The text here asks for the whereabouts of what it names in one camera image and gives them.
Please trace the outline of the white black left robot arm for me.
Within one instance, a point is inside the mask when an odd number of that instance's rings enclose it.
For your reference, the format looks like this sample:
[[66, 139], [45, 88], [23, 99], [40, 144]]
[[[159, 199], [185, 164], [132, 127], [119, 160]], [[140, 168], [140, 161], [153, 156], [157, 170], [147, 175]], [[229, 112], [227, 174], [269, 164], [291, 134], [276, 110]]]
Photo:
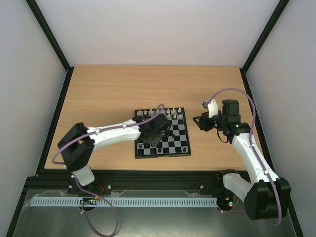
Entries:
[[123, 123], [104, 127], [86, 127], [80, 122], [75, 124], [58, 142], [58, 153], [63, 158], [62, 164], [84, 187], [95, 180], [88, 165], [94, 150], [138, 139], [156, 147], [169, 128], [170, 124], [164, 114], [150, 118], [135, 116]]

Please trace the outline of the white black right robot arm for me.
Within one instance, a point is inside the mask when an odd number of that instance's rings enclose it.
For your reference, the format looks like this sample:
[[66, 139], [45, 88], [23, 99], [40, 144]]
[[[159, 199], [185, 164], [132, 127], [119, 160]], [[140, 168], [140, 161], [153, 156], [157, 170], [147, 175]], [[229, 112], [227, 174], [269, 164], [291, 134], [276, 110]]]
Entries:
[[233, 192], [243, 203], [251, 220], [282, 219], [287, 215], [291, 186], [288, 181], [278, 177], [267, 164], [258, 148], [251, 127], [241, 122], [239, 102], [223, 100], [222, 109], [214, 99], [204, 102], [206, 112], [194, 117], [200, 130], [215, 129], [226, 136], [228, 143], [240, 155], [250, 180], [244, 180], [236, 172], [225, 171], [215, 181], [220, 193]]

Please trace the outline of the black and grey chessboard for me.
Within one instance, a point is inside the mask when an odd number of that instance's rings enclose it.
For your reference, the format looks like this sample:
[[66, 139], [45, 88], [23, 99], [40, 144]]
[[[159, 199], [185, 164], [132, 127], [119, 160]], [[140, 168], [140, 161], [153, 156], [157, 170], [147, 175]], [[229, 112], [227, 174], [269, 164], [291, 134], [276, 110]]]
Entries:
[[[157, 147], [144, 144], [142, 139], [135, 141], [135, 158], [181, 157], [190, 156], [191, 148], [183, 107], [165, 108], [163, 112], [170, 124]], [[151, 148], [156, 148], [156, 154], [151, 154]]]

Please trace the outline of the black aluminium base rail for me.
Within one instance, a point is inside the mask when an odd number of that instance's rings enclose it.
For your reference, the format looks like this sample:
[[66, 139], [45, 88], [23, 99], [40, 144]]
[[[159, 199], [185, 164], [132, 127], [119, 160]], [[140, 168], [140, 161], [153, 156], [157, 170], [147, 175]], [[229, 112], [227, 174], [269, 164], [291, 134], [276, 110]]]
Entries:
[[[123, 171], [94, 170], [95, 180], [84, 187], [95, 194], [110, 195], [112, 192], [132, 191], [186, 191], [211, 195], [214, 197], [231, 196], [233, 193], [224, 188], [223, 178], [235, 170], [219, 171]], [[42, 170], [28, 177], [23, 191], [27, 190], [65, 190], [67, 194], [83, 196], [70, 172], [66, 170]]]

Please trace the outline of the black right frame post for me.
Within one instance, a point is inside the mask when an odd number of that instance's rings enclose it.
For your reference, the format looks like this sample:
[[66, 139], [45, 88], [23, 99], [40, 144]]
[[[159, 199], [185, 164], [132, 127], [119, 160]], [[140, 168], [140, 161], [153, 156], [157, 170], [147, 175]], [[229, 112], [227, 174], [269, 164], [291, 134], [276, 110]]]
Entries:
[[286, 9], [290, 0], [279, 0], [274, 11], [272, 12], [269, 20], [267, 21], [265, 27], [263, 28], [259, 38], [257, 39], [254, 47], [252, 48], [246, 62], [244, 63], [243, 67], [240, 69], [242, 74], [246, 74], [247, 71], [250, 69], [252, 63], [256, 59], [258, 53], [260, 52], [261, 48], [263, 47], [264, 43], [266, 42], [268, 36], [270, 35], [271, 31], [273, 30], [274, 26], [278, 22], [280, 16]]

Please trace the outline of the black frame post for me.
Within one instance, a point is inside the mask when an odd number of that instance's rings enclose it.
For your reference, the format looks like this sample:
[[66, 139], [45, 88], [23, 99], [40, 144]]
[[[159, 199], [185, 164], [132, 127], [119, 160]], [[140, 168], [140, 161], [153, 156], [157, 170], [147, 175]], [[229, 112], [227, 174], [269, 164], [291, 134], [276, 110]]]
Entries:
[[260, 52], [261, 48], [263, 47], [264, 43], [266, 42], [268, 36], [270, 35], [271, 31], [273, 30], [274, 26], [278, 22], [280, 16], [286, 9], [290, 0], [279, 0], [274, 11], [272, 12], [269, 20], [267, 21], [265, 27], [263, 28], [259, 38], [257, 39], [254, 47], [252, 48], [246, 62], [244, 63], [243, 67], [240, 69], [242, 74], [246, 74], [247, 71], [250, 69], [252, 63], [256, 59], [258, 53]]
[[47, 40], [49, 41], [52, 49], [54, 50], [56, 56], [58, 57], [60, 63], [62, 64], [65, 71], [68, 73], [73, 68], [70, 66], [68, 60], [66, 59], [55, 35], [53, 34], [45, 16], [43, 15], [39, 5], [35, 0], [26, 0], [26, 3], [31, 10], [32, 14], [36, 18], [39, 26], [41, 27], [43, 33], [45, 34]]

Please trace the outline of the black left frame post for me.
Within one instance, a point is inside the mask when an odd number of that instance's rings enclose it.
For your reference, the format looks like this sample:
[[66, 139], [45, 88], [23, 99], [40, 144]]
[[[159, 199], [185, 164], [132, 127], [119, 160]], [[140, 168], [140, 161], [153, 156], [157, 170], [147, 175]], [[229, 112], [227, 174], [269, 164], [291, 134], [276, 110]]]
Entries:
[[39, 5], [35, 0], [26, 0], [26, 3], [31, 10], [32, 14], [36, 18], [39, 26], [41, 27], [43, 33], [45, 34], [47, 40], [49, 41], [52, 49], [54, 50], [56, 56], [58, 57], [60, 63], [62, 64], [65, 71], [68, 73], [73, 68], [70, 66], [68, 60], [66, 59], [55, 35], [53, 34], [45, 16], [43, 15]]

